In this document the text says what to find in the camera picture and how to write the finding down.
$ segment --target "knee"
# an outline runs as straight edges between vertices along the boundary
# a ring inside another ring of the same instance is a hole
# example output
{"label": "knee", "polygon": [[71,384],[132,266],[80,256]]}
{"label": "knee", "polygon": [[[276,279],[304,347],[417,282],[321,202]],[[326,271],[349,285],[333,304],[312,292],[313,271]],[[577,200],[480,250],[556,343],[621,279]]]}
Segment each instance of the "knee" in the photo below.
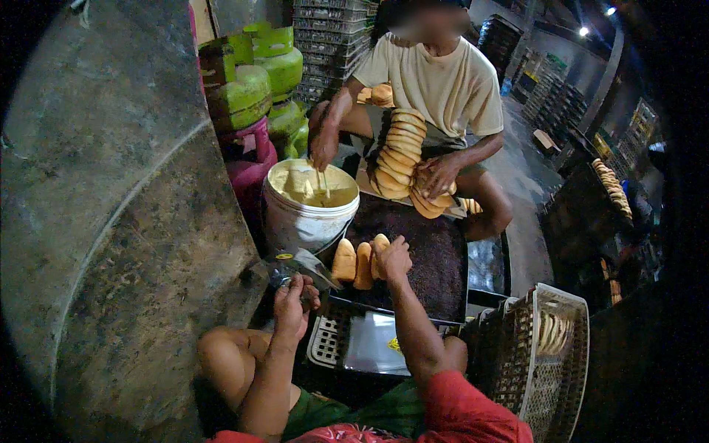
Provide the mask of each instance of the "knee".
{"label": "knee", "polygon": [[202,334],[197,340],[197,353],[202,361],[208,361],[216,350],[225,344],[245,344],[248,346],[249,336],[246,330],[235,330],[226,326],[217,326]]}
{"label": "knee", "polygon": [[512,221],[512,203],[507,196],[503,196],[498,202],[498,206],[493,211],[490,225],[492,235],[497,235],[507,228],[507,226]]}

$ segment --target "man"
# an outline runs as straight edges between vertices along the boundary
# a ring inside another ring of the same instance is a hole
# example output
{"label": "man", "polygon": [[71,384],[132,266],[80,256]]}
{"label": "man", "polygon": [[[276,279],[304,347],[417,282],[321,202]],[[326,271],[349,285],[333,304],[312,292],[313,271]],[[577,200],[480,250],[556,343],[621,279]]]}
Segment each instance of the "man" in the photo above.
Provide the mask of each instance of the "man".
{"label": "man", "polygon": [[[457,337],[442,340],[428,320],[406,276],[411,258],[404,238],[385,250],[373,248],[389,285],[396,334],[412,378],[355,412],[291,384],[308,312],[320,305],[312,280],[295,276],[290,287],[277,291],[272,337],[218,328],[200,340],[203,372],[240,412],[239,432],[219,432],[212,442],[532,441],[529,426],[463,377],[465,343]],[[310,300],[305,307],[303,293]]]}
{"label": "man", "polygon": [[[320,103],[310,119],[311,156],[324,171],[337,154],[340,132],[378,140],[391,121],[390,110],[357,104],[364,87],[391,82],[397,108],[415,108],[428,127],[419,170],[430,178],[423,196],[433,200],[455,180],[458,195],[474,198],[483,212],[467,219],[468,241],[502,232],[512,207],[500,185],[480,163],[503,143],[503,113],[493,65],[461,37],[470,26],[462,0],[399,2],[372,52],[331,102]],[[480,141],[468,147],[470,125]]]}

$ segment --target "yellow label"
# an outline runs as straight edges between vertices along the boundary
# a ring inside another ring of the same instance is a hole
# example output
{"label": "yellow label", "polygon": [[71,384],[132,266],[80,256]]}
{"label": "yellow label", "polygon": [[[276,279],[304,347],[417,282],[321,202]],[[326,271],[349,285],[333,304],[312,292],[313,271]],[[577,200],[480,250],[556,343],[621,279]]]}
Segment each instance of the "yellow label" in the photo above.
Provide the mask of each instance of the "yellow label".
{"label": "yellow label", "polygon": [[398,338],[394,337],[393,339],[389,340],[389,342],[386,344],[386,346],[389,349],[393,349],[397,351],[399,354],[403,355],[403,352],[401,351],[401,348],[398,345]]}

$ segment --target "leg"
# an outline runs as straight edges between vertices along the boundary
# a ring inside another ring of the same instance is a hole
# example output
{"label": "leg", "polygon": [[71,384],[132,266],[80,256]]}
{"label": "leg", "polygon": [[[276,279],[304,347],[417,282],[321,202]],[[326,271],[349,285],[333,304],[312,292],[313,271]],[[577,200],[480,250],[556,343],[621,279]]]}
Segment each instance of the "leg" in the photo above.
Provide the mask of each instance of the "leg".
{"label": "leg", "polygon": [[[329,101],[319,103],[313,110],[313,114],[308,121],[308,127],[313,134],[320,131],[323,124],[323,119],[327,115],[327,109],[330,106]],[[367,107],[356,103],[350,113],[342,118],[340,122],[340,132],[346,132],[358,135],[360,137],[373,138],[372,122],[370,121]]]}
{"label": "leg", "polygon": [[468,168],[455,183],[458,195],[474,198],[483,210],[465,220],[465,238],[469,242],[492,237],[505,230],[512,220],[512,203],[490,172],[480,167]]}
{"label": "leg", "polygon": [[[256,366],[263,360],[271,335],[257,330],[216,327],[199,339],[201,370],[229,407],[237,412],[254,381]],[[301,390],[291,384],[291,409]]]}

